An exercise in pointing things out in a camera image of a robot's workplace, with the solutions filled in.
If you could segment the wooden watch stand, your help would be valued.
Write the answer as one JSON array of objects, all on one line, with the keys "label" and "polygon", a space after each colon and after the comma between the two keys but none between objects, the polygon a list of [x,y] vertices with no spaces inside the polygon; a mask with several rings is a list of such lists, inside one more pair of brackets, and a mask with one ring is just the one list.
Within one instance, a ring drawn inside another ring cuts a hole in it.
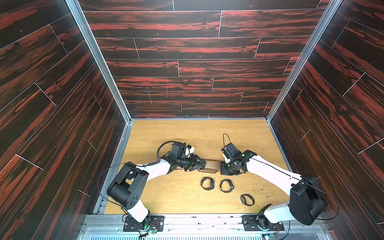
[{"label": "wooden watch stand", "polygon": [[201,173],[208,173],[208,174],[216,174],[217,172],[220,172],[221,170],[221,162],[220,161],[211,161],[207,160],[206,165],[203,169],[198,169]]}]

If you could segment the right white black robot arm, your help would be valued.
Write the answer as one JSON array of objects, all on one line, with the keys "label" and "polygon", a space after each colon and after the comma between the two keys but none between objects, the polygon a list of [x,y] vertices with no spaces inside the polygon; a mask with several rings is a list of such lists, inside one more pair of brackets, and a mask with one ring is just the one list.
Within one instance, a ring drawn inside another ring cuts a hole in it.
[{"label": "right white black robot arm", "polygon": [[310,226],[327,207],[325,193],[320,190],[317,179],[307,178],[300,174],[284,170],[263,159],[256,153],[246,150],[224,147],[225,160],[221,162],[221,174],[227,176],[252,173],[283,190],[289,197],[285,204],[264,206],[257,214],[258,226],[261,230],[269,230],[274,224],[283,221],[297,220]]}]

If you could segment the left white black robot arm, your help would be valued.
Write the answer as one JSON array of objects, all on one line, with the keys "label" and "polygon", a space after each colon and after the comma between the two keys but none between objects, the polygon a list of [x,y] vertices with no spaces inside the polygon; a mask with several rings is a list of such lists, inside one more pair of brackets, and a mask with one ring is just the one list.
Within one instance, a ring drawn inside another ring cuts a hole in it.
[{"label": "left white black robot arm", "polygon": [[146,229],[151,212],[141,202],[146,183],[165,176],[177,169],[184,171],[204,170],[207,162],[194,154],[195,148],[186,143],[167,141],[157,150],[157,160],[144,165],[124,163],[107,189],[107,195],[119,204],[128,215]]}]

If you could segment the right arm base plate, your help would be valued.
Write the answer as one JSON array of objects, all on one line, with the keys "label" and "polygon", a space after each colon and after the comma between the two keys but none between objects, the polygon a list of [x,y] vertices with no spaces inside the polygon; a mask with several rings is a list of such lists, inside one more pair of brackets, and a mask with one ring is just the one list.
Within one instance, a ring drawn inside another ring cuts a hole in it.
[{"label": "right arm base plate", "polygon": [[246,232],[277,232],[285,230],[282,222],[273,224],[265,216],[259,215],[242,215],[242,224]]}]

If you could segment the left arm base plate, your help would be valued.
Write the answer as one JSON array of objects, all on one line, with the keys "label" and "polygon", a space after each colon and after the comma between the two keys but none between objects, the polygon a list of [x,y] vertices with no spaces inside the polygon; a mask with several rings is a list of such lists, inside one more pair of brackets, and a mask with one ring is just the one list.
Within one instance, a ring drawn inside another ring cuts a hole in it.
[{"label": "left arm base plate", "polygon": [[165,217],[161,215],[147,216],[143,222],[138,222],[131,216],[127,216],[124,222],[123,232],[145,232],[155,234],[164,229]]}]

